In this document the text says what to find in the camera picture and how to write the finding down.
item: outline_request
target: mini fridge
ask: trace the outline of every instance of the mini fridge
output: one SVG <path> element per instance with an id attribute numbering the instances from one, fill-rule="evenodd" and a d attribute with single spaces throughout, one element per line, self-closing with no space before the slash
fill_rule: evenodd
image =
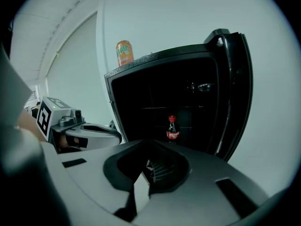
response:
<path id="1" fill-rule="evenodd" d="M 203 44 L 141 57 L 105 82 L 125 142 L 167 142 L 168 116 L 175 115 L 178 145 L 228 161 L 250 112 L 252 62 L 243 34 L 217 29 Z"/>

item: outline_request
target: white wall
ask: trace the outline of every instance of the white wall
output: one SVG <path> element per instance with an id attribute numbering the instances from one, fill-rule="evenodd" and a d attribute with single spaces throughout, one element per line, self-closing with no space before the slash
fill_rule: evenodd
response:
<path id="1" fill-rule="evenodd" d="M 41 79 L 38 84 L 38 90 L 39 90 L 39 98 L 40 100 L 43 99 L 43 96 L 48 96 L 48 86 L 47 86 L 47 79 Z"/>
<path id="2" fill-rule="evenodd" d="M 300 162 L 301 57 L 290 25 L 272 0 L 101 0 L 100 73 L 117 67 L 120 40 L 130 41 L 139 58 L 202 43 L 216 28 L 244 33 L 253 61 L 250 118 L 229 163 L 273 195 L 290 184 Z"/>
<path id="3" fill-rule="evenodd" d="M 96 15 L 67 40 L 47 76 L 49 96 L 82 110 L 87 122 L 108 125 L 95 47 Z"/>

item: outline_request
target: black vent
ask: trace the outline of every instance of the black vent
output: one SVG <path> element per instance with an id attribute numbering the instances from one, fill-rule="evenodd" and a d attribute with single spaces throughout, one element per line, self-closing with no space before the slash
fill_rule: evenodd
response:
<path id="1" fill-rule="evenodd" d="M 76 165 L 80 165 L 80 164 L 85 163 L 85 162 L 87 162 L 85 159 L 80 158 L 80 159 L 76 159 L 76 160 L 73 160 L 73 161 L 62 162 L 62 164 L 65 168 L 69 168 L 69 167 L 73 167 L 73 166 L 76 166 Z"/>
<path id="2" fill-rule="evenodd" d="M 230 179 L 217 181 L 216 184 L 241 218 L 257 209 L 257 206 Z"/>
<path id="3" fill-rule="evenodd" d="M 102 128 L 98 127 L 98 126 L 82 126 L 81 129 L 91 130 L 91 131 L 97 131 L 97 132 L 107 132 L 107 130 L 102 129 Z"/>

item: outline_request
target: bottle label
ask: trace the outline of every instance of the bottle label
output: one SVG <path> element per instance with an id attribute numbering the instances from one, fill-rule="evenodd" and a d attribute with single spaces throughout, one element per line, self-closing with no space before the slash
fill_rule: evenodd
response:
<path id="1" fill-rule="evenodd" d="M 180 136 L 180 132 L 176 132 L 176 133 L 173 133 L 173 132 L 166 132 L 167 134 L 167 137 L 171 140 L 176 140 L 179 136 Z"/>

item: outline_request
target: fridge door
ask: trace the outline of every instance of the fridge door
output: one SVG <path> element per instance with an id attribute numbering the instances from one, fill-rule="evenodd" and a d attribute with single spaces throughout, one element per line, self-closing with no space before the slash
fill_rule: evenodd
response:
<path id="1" fill-rule="evenodd" d="M 228 160 L 246 126 L 252 63 L 243 34 L 214 30 L 204 44 L 150 54 L 105 75 L 125 141 L 168 141 L 168 116 L 179 145 Z"/>

